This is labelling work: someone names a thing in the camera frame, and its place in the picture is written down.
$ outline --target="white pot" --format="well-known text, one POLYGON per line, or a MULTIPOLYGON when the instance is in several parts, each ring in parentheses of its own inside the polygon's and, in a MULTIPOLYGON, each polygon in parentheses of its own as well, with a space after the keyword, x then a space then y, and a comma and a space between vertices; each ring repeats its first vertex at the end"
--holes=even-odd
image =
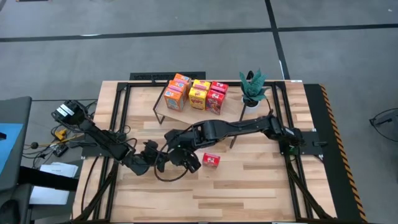
POLYGON ((252 106, 246 106, 246 109, 244 110, 244 113, 245 114, 255 113, 257 111, 259 105, 260 105, 260 101, 258 102, 258 104, 256 106, 253 106, 253 107, 252 106))

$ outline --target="blue object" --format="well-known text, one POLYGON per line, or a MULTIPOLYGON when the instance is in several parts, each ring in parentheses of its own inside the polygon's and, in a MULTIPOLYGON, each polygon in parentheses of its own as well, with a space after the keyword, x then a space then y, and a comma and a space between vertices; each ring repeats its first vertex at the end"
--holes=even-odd
POLYGON ((7 139, 0 141, 0 174, 4 165, 6 165, 6 161, 15 145, 15 142, 17 141, 22 126, 23 124, 0 123, 0 132, 7 135, 7 139))

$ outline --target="gray floor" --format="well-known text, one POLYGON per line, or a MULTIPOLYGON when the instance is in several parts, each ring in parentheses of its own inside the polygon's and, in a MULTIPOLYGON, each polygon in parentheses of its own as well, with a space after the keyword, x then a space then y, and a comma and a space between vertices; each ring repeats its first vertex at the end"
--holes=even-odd
MULTIPOLYGON (((394 0, 272 6, 279 27, 398 23, 394 0)), ((0 37, 242 27, 270 27, 264 1, 8 0, 0 12, 0 37)), ((368 119, 397 107, 398 29, 286 32, 280 39, 291 79, 328 90, 368 220, 396 223, 397 143, 377 135, 368 119)), ((203 70, 208 78, 237 78, 257 68, 282 78, 271 33, 0 43, 0 99, 96 98, 103 80, 126 80, 130 72, 203 70)), ((52 139, 49 113, 59 104, 33 103, 27 142, 52 139)), ((76 149, 60 160, 79 158, 76 149)))

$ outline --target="black metal frame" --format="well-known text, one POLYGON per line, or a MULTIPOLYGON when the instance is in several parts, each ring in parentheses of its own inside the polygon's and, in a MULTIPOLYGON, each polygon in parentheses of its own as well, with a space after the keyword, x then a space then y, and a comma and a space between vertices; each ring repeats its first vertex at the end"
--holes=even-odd
MULTIPOLYGON (((165 88, 166 88, 166 84, 169 81, 160 81, 160 82, 139 82, 139 83, 118 83, 118 87, 117 87, 117 91, 116 91, 116 96, 115 96, 115 100, 114 100, 114 107, 113 107, 113 112, 112 112, 112 117, 111 117, 111 124, 110 124, 110 128, 113 130, 115 125, 116 125, 116 115, 118 113, 118 109, 119 109, 119 102, 120 102, 120 97, 121 97, 121 91, 125 90, 126 94, 124 97, 124 103, 123 103, 123 108, 122 108, 122 115, 121 115, 121 122, 120 122, 120 127, 119 127, 119 131, 120 132, 124 132, 124 127, 126 125, 126 116, 127 116, 127 110, 128 110, 128 105, 129 105, 129 99, 130 99, 130 93, 131 93, 131 88, 132 87, 163 87, 162 93, 164 92, 165 88)), ((224 82, 230 86, 240 86, 240 81, 236 81, 236 82, 224 82)), ((279 119, 279 121, 281 123, 283 123, 283 119, 282 119, 282 112, 280 109, 280 104, 279 104, 279 97, 278 97, 278 92, 277 92, 277 88, 279 88, 281 90, 282 93, 282 97, 284 100, 284 106, 285 106, 285 110, 286 110, 286 117, 287 117, 287 122, 289 124, 290 128, 293 128, 293 119, 292 119, 292 115, 290 112, 290 106, 289 106, 289 101, 287 98, 287 92, 286 92, 286 87, 285 87, 285 82, 266 82, 264 84, 264 86, 270 86, 272 89, 272 94, 274 97, 274 104, 275 104, 275 110, 277 113, 277 117, 279 119)), ((156 118, 158 120, 158 122, 160 124, 162 124, 163 120, 164 120, 164 116, 162 118, 158 117, 158 114, 156 113, 155 109, 157 107, 157 105, 159 104, 159 101, 161 99, 162 94, 158 97, 155 106, 153 107, 154 113, 156 115, 156 118)), ((241 113, 241 117, 240 120, 242 120, 243 118, 243 114, 244 114, 244 110, 245 107, 243 107, 242 113, 241 113)), ((235 142, 236 138, 234 138, 231 142, 231 147, 233 146, 234 142, 235 142)), ((281 151, 281 154, 283 154, 284 158, 285 158, 285 164, 286 167, 288 168, 288 166, 291 164, 290 161, 290 155, 289 154, 284 154, 281 151)), ((304 176, 304 171, 303 171, 303 166, 302 166, 302 161, 301 161, 301 157, 300 154, 297 154, 295 156, 295 160, 297 161, 297 170, 298 170, 298 177, 299 180, 301 181, 301 183, 303 184, 303 187, 305 189, 307 189, 307 184, 305 181, 305 176, 304 176)), ((106 178, 106 171, 108 170, 108 162, 104 165, 103 164, 103 169, 101 170, 101 177, 100 180, 104 180, 106 178)), ((300 214, 300 207, 299 207, 299 200, 297 197, 297 192, 296 192, 296 188, 295 188, 295 182, 294 180, 292 180, 292 178, 290 178, 289 176, 289 171, 287 170, 288 173, 288 180, 289 180, 289 187, 290 187, 290 192, 292 194, 292 203, 293 203, 293 208, 294 208, 294 213, 295 213, 295 219, 299 220, 302 219, 301 218, 301 214, 300 214)), ((105 220, 110 220, 111 218, 111 212, 112 212, 112 207, 113 207, 113 198, 114 198, 114 190, 116 188, 116 177, 114 180, 112 180, 110 186, 109 186, 109 194, 108 194, 108 199, 107 199, 107 205, 106 205, 106 211, 105 211, 105 220)), ((312 215, 312 208, 309 204, 309 202, 304 198, 305 200, 305 209, 307 212, 307 218, 312 219, 313 215, 312 215)), ((93 222, 96 220, 100 220, 98 219, 98 216, 93 217, 93 222)))

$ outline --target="potted plant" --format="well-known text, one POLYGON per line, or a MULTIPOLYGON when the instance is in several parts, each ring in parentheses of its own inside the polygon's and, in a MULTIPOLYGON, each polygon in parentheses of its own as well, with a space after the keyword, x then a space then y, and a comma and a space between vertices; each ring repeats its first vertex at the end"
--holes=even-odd
POLYGON ((266 75, 261 74, 260 69, 253 75, 250 71, 248 77, 252 79, 248 82, 243 73, 239 73, 241 78, 241 88, 243 91, 242 102, 246 105, 245 113, 253 113, 257 110, 260 101, 265 99, 265 92, 268 88, 263 88, 266 81, 266 75))

